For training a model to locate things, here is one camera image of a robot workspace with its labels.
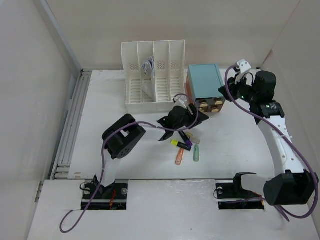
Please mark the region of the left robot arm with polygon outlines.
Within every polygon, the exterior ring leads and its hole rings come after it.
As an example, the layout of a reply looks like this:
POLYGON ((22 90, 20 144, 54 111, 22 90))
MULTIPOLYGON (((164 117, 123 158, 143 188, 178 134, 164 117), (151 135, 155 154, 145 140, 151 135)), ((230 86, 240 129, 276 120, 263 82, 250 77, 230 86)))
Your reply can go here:
MULTIPOLYGON (((171 138, 174 132, 182 133, 208 119, 209 116, 196 109, 192 103, 187 107, 175 106, 168 115, 157 121, 160 124, 160 129, 165 131, 159 140, 165 141, 171 138)), ((146 130, 142 125, 156 128, 151 123, 136 121, 131 114, 127 113, 102 134, 103 172, 100 181, 94 187, 94 192, 100 198, 104 199, 111 195, 112 185, 116 179, 118 160, 126 157, 145 135, 146 130)))

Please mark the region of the white Canon manual booklet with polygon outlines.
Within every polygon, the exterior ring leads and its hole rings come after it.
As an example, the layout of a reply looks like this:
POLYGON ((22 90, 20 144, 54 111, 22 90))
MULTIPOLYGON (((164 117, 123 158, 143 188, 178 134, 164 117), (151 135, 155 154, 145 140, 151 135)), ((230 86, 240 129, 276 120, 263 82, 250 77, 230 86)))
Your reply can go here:
POLYGON ((156 80, 155 80, 155 60, 154 56, 148 57, 142 65, 141 69, 147 76, 146 82, 142 84, 142 90, 153 100, 156 100, 156 80))

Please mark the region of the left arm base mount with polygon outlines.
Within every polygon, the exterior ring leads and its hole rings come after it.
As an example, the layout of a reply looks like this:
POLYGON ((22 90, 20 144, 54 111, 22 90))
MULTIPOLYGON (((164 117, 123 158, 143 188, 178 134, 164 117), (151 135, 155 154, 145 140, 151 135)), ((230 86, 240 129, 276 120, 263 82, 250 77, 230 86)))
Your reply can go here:
MULTIPOLYGON (((82 191, 81 210, 84 210, 90 201, 93 193, 98 186, 98 178, 95 176, 92 181, 85 181, 80 184, 79 188, 82 191)), ((128 181, 116 180, 111 185, 100 189, 90 203, 88 210, 107 210, 107 211, 122 211, 127 209, 128 197, 128 181)))

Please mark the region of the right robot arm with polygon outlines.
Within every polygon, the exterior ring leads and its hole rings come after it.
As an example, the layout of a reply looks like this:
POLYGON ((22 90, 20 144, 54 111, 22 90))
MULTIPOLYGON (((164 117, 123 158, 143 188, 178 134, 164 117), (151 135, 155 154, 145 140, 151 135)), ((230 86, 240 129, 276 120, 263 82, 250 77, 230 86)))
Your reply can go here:
POLYGON ((251 85, 242 76, 226 77, 219 92, 230 102, 242 100, 249 104, 247 114, 254 117, 269 148, 275 177, 263 180, 263 195, 272 206, 305 205, 311 196, 319 200, 319 179, 310 164, 288 138, 285 113, 274 100, 277 84, 272 72, 259 71, 251 85))

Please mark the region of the drawer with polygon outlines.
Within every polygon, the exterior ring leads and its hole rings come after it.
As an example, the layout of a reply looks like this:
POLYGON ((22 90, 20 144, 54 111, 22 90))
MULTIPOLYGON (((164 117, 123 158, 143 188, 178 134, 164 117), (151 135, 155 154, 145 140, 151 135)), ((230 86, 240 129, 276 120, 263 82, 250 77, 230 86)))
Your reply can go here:
POLYGON ((225 103, 226 99, 224 97, 214 97, 211 99, 211 106, 220 106, 225 103))

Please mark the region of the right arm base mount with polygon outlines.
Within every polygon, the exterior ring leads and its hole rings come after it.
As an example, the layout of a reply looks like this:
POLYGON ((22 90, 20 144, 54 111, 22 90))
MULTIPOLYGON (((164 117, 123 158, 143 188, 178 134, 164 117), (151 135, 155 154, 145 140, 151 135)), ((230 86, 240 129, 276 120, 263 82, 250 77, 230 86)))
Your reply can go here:
POLYGON ((243 189, 241 177, 253 175, 252 172, 240 172, 233 179, 215 182, 214 198, 218 200, 219 210, 264 210, 262 196, 243 189))

